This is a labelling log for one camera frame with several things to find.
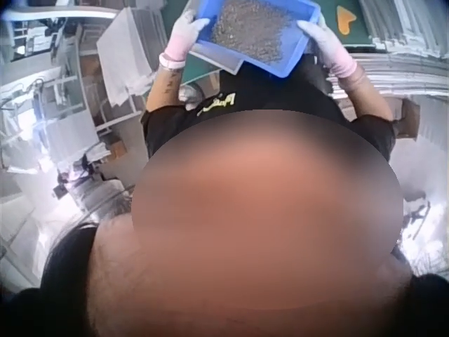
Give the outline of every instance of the blue plastic tray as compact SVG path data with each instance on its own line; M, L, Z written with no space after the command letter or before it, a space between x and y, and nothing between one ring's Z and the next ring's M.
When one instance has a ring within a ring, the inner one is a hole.
M314 2L307 0L258 0L266 2L271 5L284 8L291 12L291 15L296 20L306 20L312 23L317 23L320 16L320 6ZM296 21L292 20L291 25L284 29L281 35L281 47L283 59L272 63L263 63L259 60L251 58L245 54L239 53L232 49L225 48L210 42L210 36L212 35L212 28L217 22L220 15L223 3L225 0L202 0L198 10L198 18L211 19L211 23L207 26L199 36L198 43L207 46L208 48L215 49L221 53L232 53L246 62L252 63L277 77L287 77L300 61L302 54L309 42L309 37L306 36L302 30L296 25Z

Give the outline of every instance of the gravel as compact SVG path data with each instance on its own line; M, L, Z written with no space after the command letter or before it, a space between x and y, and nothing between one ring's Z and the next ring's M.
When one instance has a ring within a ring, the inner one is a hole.
M211 41L264 63L278 62L281 33L294 20L287 10L258 0L225 0Z

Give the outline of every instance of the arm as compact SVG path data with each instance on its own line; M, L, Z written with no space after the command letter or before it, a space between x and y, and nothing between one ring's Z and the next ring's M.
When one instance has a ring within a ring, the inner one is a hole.
M187 54L209 19L194 20L195 12L187 11L176 20L167 48L159 57L160 65L147 99L147 111L179 105L179 91Z
M326 26L324 17L320 17L317 25L298 21L298 26L318 44L325 66L339 79L340 86L354 105L357 117L370 114L392 121L393 114L387 101L376 90L363 68L357 65L335 33Z

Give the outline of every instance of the pink glove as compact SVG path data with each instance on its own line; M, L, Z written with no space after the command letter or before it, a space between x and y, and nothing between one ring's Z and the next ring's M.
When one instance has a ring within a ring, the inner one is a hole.
M184 62L198 39L199 33L210 23L210 19L195 20L195 11L186 11L176 20L170 41L163 56L169 61Z
M357 69L357 62L350 56L338 37L326 25L321 14L319 23L315 25L307 21L298 21L297 25L309 35L320 48L324 64L338 78L350 77Z

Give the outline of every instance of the white glove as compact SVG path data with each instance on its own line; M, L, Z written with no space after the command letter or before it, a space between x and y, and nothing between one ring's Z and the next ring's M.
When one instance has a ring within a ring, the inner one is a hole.
M323 14L315 25L307 21L298 21L297 25L309 35L321 51L324 65L338 78L350 77L357 69L357 62L342 45L337 35L326 25Z
M185 62L187 54L198 39L199 33L210 23L210 19L194 21L195 11L186 11L176 20L170 41L163 53L169 61Z

